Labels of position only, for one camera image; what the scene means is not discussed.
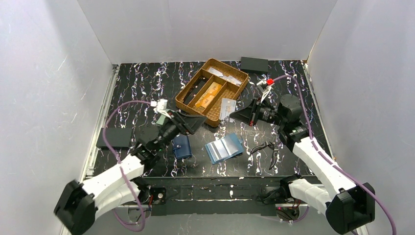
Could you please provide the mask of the silver VIP card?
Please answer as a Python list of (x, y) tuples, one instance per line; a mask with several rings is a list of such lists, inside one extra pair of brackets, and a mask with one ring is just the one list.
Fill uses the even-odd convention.
[(230, 118), (230, 114), (233, 113), (235, 109), (236, 109), (236, 100), (222, 98), (219, 119), (220, 120), (229, 119), (230, 122), (233, 122), (233, 119)]

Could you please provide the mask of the light blue card holder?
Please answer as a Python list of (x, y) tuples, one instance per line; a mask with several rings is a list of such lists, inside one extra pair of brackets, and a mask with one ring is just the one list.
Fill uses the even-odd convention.
[(225, 135), (223, 138), (209, 142), (205, 149), (211, 163), (217, 164), (243, 153), (242, 140), (235, 133)]

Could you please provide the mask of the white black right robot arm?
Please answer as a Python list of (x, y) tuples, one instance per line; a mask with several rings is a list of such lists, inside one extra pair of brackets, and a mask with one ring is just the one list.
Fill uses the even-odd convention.
[(338, 234), (344, 235), (375, 220), (374, 189), (346, 177), (339, 166), (321, 149), (312, 136), (301, 97), (283, 95), (277, 106), (255, 98), (249, 106), (230, 117), (254, 126), (261, 120), (279, 127), (279, 140), (312, 170), (323, 184), (319, 188), (298, 174), (280, 181), (283, 197), (299, 199), (323, 213)]

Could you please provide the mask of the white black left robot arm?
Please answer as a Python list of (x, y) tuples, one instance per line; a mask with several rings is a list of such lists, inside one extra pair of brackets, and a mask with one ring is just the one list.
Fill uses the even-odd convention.
[(162, 126), (145, 129), (119, 164), (81, 183), (72, 180), (66, 184), (53, 212), (72, 235), (84, 234), (102, 214), (127, 202), (165, 203), (165, 188), (152, 188), (142, 175), (156, 165), (159, 151), (176, 136), (194, 134), (206, 120), (203, 115), (167, 113)]

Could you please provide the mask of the green card holder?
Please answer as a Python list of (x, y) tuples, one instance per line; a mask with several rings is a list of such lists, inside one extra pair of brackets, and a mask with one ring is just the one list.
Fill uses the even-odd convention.
[(166, 119), (168, 119), (166, 116), (160, 115), (159, 118), (157, 119), (157, 121), (155, 122), (155, 125), (158, 126), (158, 127), (162, 127), (164, 125)]

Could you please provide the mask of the dark blue card holder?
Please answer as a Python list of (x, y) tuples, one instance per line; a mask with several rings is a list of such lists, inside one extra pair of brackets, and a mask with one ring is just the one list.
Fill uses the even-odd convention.
[(172, 150), (177, 160), (186, 159), (192, 156), (189, 137), (178, 135), (172, 141)]

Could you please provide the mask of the orange cards in tray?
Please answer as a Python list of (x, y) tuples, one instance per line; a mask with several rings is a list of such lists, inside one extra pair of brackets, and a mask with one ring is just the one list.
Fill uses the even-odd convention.
[(195, 107), (206, 108), (221, 90), (222, 85), (217, 82), (212, 82), (209, 88), (202, 94), (199, 100), (195, 103)]

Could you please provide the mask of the silver cards in tray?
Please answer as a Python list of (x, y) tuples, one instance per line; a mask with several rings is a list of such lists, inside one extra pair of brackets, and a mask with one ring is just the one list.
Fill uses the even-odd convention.
[(242, 82), (239, 81), (237, 78), (233, 77), (232, 75), (227, 75), (226, 73), (221, 72), (214, 67), (209, 67), (208, 72), (226, 80), (227, 82), (231, 82), (236, 86), (240, 86), (242, 84)]

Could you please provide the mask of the black cards in tray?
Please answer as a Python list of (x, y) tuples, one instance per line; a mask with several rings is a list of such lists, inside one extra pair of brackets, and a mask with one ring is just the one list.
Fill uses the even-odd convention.
[(184, 96), (183, 103), (185, 105), (188, 105), (192, 101), (192, 99), (197, 95), (200, 89), (207, 83), (207, 81), (208, 79), (206, 77), (200, 76)]

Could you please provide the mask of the woven brown divided tray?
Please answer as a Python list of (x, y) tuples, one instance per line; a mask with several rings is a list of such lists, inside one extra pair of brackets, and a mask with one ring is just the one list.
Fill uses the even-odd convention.
[(222, 100), (236, 101), (248, 80), (247, 73), (211, 58), (176, 95), (176, 106), (188, 114), (206, 116), (205, 123), (217, 127)]

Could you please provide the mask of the black box at back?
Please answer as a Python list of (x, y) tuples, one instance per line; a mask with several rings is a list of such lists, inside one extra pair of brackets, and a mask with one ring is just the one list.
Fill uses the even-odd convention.
[(269, 71), (267, 59), (241, 57), (240, 70), (246, 73), (265, 74)]

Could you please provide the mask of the black box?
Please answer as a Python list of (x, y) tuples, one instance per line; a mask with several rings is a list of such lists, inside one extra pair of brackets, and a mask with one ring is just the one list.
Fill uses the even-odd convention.
[(269, 71), (267, 59), (241, 57), (240, 70), (246, 73), (265, 74)]
[[(108, 149), (104, 142), (103, 132), (104, 128), (101, 128), (95, 146)], [(132, 128), (106, 128), (107, 141), (114, 149), (128, 149), (131, 146), (132, 135)]]

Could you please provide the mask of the black box at left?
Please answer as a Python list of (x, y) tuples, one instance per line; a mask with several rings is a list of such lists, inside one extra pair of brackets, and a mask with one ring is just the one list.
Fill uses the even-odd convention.
[[(104, 142), (103, 132), (104, 128), (101, 128), (95, 146), (108, 149)], [(132, 135), (132, 128), (106, 128), (107, 141), (114, 149), (128, 149), (131, 146)]]

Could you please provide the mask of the aluminium base frame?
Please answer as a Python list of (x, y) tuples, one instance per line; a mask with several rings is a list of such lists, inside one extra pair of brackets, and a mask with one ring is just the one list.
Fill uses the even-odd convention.
[(351, 232), (374, 219), (374, 200), (359, 186), (334, 196), (315, 177), (286, 178), (136, 178), (102, 195), (87, 192), (86, 184), (69, 182), (54, 214), (73, 235), (84, 234), (101, 215), (139, 200), (145, 214), (260, 214), (299, 221), (300, 206), (314, 208), (339, 233)]

